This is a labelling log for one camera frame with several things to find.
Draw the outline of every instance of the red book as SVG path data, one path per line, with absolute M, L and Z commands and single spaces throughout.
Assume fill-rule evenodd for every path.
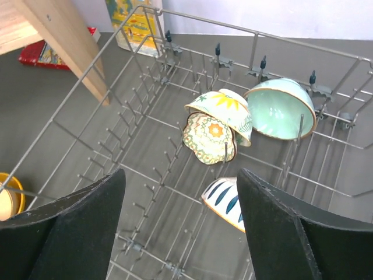
M 100 32 L 95 27 L 88 27 L 88 30 L 97 42 L 101 36 Z M 69 70 L 69 67 L 44 40 L 25 46 L 18 61 L 25 65 Z

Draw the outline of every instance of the mint green bowl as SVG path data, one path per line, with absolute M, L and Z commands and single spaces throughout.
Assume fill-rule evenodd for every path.
M 301 137 L 316 127 L 314 105 L 308 93 L 291 79 L 267 80 L 244 94 L 255 130 L 269 137 L 292 140 L 298 137 L 301 115 L 304 115 Z

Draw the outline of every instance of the rack clip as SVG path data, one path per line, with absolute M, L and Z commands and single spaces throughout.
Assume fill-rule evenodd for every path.
M 309 95 L 311 98 L 313 97 L 322 97 L 325 98 L 326 101 L 334 102 L 335 97 L 332 96 L 332 90 L 326 86 L 320 86 L 316 84 L 316 75 L 315 70 L 312 71 L 311 76 L 309 76 L 309 84 L 311 85 L 311 90 L 309 91 Z
M 142 249 L 144 248 L 144 246 L 142 246 L 140 243 L 132 240 L 131 238 L 129 237 L 126 237 L 125 238 L 125 241 L 126 241 L 126 247 L 128 249 L 134 249 L 135 251 L 137 252 L 141 252 Z
M 220 68 L 228 68 L 229 73 L 233 70 L 233 60 L 220 56 L 220 43 L 215 47 L 215 57 L 210 58 L 210 62 L 215 64 L 219 69 Z
M 172 43 L 171 33 L 169 30 L 165 33 L 165 37 L 166 37 L 167 43 L 163 46 L 163 48 L 166 50 L 166 52 L 168 53 L 171 52 L 173 56 L 180 57 L 182 53 L 182 49 L 180 48 L 180 45 L 176 45 Z
M 268 71 L 265 70 L 267 64 L 267 56 L 265 55 L 261 61 L 260 67 L 253 66 L 249 72 L 247 72 L 246 76 L 251 75 L 253 77 L 258 78 L 258 83 L 268 81 L 273 77 L 269 74 Z
M 154 80 L 155 80 L 156 82 L 160 82 L 162 86 L 163 86 L 163 85 L 168 85 L 168 84 L 170 84 L 170 80 L 168 79 L 168 77 L 162 77 L 162 78 L 157 77 L 157 78 L 155 78 Z
M 165 267 L 172 271 L 174 277 L 181 277 L 181 274 L 185 272 L 184 269 L 178 267 L 177 265 L 174 265 L 171 261 L 166 262 Z
M 315 106 L 315 113 L 316 113 L 316 116 L 319 118 L 319 120 L 323 121 L 323 120 L 326 120 L 328 118 L 328 108 L 325 106 L 324 110 L 323 110 L 323 113 L 321 113 L 322 111 L 322 105 L 316 105 Z
M 337 120 L 337 125 L 341 130 L 352 129 L 356 124 L 354 123 L 354 116 L 350 113 L 340 113 L 339 117 L 344 120 Z

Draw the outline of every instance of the white wall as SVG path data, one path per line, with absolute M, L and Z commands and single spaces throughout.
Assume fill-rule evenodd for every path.
M 104 0 L 74 0 L 87 24 L 112 31 Z M 163 8 L 285 37 L 373 40 L 373 0 L 163 0 Z M 243 33 L 164 17 L 172 33 Z

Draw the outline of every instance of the bowl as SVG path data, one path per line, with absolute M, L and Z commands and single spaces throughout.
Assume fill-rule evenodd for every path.
M 208 114 L 228 125 L 243 138 L 241 145 L 251 146 L 252 118 L 246 100 L 229 89 L 207 92 L 185 105 L 191 111 Z
M 269 137 L 298 138 L 301 115 L 304 115 L 301 137 L 316 128 L 314 105 L 308 93 L 291 79 L 267 80 L 244 94 L 255 130 Z
M 0 173 L 0 182 L 4 182 L 8 177 L 8 173 Z M 7 186 L 23 191 L 23 187 L 16 177 L 12 177 Z M 26 197 L 24 194 L 4 189 L 0 192 L 0 221 L 4 221 L 3 218 L 9 219 L 15 214 L 20 214 L 24 210 L 25 203 Z
M 229 126 L 209 115 L 195 112 L 189 115 L 182 140 L 206 165 L 231 161 L 237 153 L 234 133 Z
M 240 231 L 245 232 L 236 182 L 236 177 L 219 178 L 205 189 L 201 197 L 212 211 Z

